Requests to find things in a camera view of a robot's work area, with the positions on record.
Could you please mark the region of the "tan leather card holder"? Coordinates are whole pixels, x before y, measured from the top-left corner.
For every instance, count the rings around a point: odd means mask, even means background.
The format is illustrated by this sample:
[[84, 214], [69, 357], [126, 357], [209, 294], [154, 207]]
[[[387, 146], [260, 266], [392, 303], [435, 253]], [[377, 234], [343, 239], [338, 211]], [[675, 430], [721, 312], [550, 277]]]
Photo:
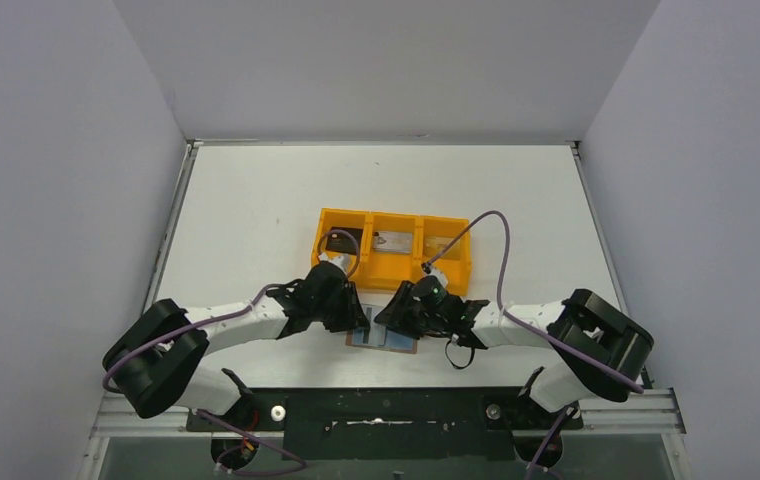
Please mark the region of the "tan leather card holder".
[[[376, 306], [376, 313], [378, 314], [382, 308], [380, 306]], [[378, 351], [386, 351], [391, 353], [397, 353], [397, 354], [410, 354], [414, 355], [417, 353], [417, 341], [412, 338], [408, 338], [406, 336], [394, 333], [392, 331], [387, 330], [388, 333], [388, 343], [390, 345], [389, 349], [377, 349], [377, 348], [367, 348], [363, 346], [356, 345], [354, 342], [354, 333], [358, 332], [360, 329], [352, 330], [347, 333], [345, 344], [348, 347], [355, 347], [355, 348], [363, 348], [363, 349], [370, 349], [370, 350], [378, 350]]]

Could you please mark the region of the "yellow three-compartment plastic bin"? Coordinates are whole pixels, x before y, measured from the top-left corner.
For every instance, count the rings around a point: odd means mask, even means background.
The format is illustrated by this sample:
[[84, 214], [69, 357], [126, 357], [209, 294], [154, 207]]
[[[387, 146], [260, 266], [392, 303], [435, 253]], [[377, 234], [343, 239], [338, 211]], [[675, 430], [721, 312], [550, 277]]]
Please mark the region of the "yellow three-compartment plastic bin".
[[[459, 260], [441, 259], [443, 253], [428, 259], [423, 250], [426, 236], [454, 239], [468, 224], [469, 221], [464, 218], [324, 208], [320, 212], [316, 238], [311, 247], [310, 264], [316, 265], [322, 252], [330, 256], [341, 254], [324, 249], [325, 240], [333, 226], [362, 228], [361, 249], [356, 255], [350, 255], [353, 261], [358, 262], [351, 279], [359, 288], [394, 291], [402, 281], [415, 282], [424, 276], [421, 264], [430, 262], [446, 274], [449, 280], [446, 289], [450, 293], [465, 296], [468, 293], [473, 265], [471, 235], [465, 233], [460, 240], [453, 240], [453, 243], [461, 243]], [[398, 255], [374, 251], [373, 233], [380, 230], [412, 233], [412, 253]]]

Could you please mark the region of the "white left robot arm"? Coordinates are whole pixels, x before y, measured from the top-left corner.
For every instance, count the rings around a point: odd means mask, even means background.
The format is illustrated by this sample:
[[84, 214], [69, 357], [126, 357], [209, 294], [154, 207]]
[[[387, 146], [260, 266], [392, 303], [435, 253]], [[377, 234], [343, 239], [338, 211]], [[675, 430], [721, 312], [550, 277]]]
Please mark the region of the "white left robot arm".
[[331, 261], [303, 278], [265, 285], [249, 302], [183, 308], [170, 298], [158, 300], [105, 353], [102, 386], [123, 395], [143, 419], [178, 406], [203, 409], [237, 427], [251, 416], [252, 400], [233, 375], [204, 367], [203, 359], [285, 339], [315, 322], [331, 333], [370, 325], [354, 282]]

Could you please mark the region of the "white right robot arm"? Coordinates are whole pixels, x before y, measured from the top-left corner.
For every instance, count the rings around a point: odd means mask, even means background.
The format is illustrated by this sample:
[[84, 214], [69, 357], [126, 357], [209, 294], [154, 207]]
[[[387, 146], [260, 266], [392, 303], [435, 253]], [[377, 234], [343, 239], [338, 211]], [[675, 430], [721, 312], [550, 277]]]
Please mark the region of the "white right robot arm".
[[588, 289], [562, 301], [499, 304], [454, 295], [433, 276], [402, 282], [375, 320], [412, 339], [433, 335], [474, 350], [555, 351], [559, 362], [544, 367], [518, 400], [520, 417], [534, 427], [581, 399], [623, 403], [641, 392], [637, 380], [655, 343], [645, 328]]

